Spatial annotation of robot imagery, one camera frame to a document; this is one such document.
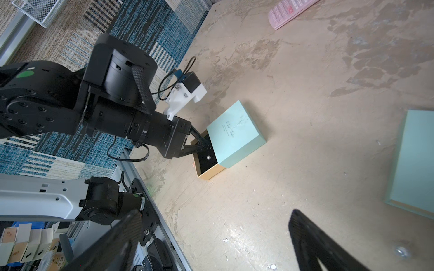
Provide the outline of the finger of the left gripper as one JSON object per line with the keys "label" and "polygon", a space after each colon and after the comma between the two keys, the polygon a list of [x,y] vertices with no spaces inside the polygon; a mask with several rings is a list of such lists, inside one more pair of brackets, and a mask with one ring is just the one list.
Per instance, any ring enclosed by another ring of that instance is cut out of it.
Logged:
{"label": "finger of the left gripper", "polygon": [[209,149],[208,145],[185,145],[182,150],[176,153],[177,158],[181,158],[190,154],[195,154],[198,152],[203,152]]}
{"label": "finger of the left gripper", "polygon": [[191,144],[188,147],[190,149],[211,149],[212,148],[212,144],[210,139],[202,136],[198,130],[194,127],[191,126],[190,128],[190,134],[194,136],[194,138],[197,140],[197,143],[195,144]]}

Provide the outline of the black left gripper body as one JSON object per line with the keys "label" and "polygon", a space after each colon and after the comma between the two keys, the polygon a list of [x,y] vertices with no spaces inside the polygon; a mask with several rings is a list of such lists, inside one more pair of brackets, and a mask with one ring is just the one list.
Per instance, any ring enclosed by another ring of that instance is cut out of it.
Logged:
{"label": "black left gripper body", "polygon": [[154,146],[164,158],[176,158],[176,153],[187,145],[191,126],[192,123],[185,119],[175,116],[173,121],[169,121],[166,115],[154,112],[137,125],[141,135],[135,138],[135,145]]}

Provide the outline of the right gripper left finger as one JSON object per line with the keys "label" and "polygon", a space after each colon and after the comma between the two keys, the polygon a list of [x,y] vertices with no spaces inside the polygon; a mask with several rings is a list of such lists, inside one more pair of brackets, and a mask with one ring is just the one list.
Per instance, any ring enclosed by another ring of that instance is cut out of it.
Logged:
{"label": "right gripper left finger", "polygon": [[129,212],[64,271],[131,271],[142,232],[141,214]]}

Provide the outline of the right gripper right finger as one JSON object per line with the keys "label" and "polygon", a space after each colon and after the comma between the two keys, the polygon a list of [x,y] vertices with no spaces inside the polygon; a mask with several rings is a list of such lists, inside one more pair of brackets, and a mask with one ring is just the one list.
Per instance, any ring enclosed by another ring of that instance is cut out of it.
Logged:
{"label": "right gripper right finger", "polygon": [[292,211],[288,229],[301,271],[368,270],[300,210]]}

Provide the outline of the mint jewelry box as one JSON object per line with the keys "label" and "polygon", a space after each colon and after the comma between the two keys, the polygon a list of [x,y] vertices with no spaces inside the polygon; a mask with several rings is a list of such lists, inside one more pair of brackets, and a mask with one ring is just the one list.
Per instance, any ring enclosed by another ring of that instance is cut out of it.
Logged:
{"label": "mint jewelry box", "polygon": [[434,218],[434,112],[409,110],[400,126],[385,203]]}
{"label": "mint jewelry box", "polygon": [[222,113],[201,135],[212,144],[211,149],[193,155],[197,177],[202,180],[231,168],[266,143],[241,101]]}

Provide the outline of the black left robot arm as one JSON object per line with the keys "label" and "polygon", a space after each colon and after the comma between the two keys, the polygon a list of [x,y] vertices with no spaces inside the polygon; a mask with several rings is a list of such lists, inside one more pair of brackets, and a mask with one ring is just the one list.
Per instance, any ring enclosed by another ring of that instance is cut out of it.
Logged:
{"label": "black left robot arm", "polygon": [[[76,72],[51,61],[1,68],[1,138],[47,132],[104,132],[136,146],[156,147],[166,159],[212,145],[171,103],[159,113],[150,91],[156,61],[140,48],[103,34],[88,65]],[[49,180],[1,175],[3,221],[93,221],[109,225],[145,209],[146,199],[123,193],[108,177]]]}

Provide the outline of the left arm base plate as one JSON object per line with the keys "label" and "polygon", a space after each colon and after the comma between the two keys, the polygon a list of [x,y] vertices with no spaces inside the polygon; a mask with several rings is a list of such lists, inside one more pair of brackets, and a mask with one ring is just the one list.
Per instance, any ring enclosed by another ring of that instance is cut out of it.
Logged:
{"label": "left arm base plate", "polygon": [[144,209],[141,211],[143,231],[140,239],[141,246],[145,247],[146,244],[154,236],[154,233],[159,224],[159,218],[156,213],[156,210],[154,209],[150,201],[150,197],[142,181],[140,181],[138,178],[135,178],[132,181],[131,188],[135,194],[139,194],[145,199]]}

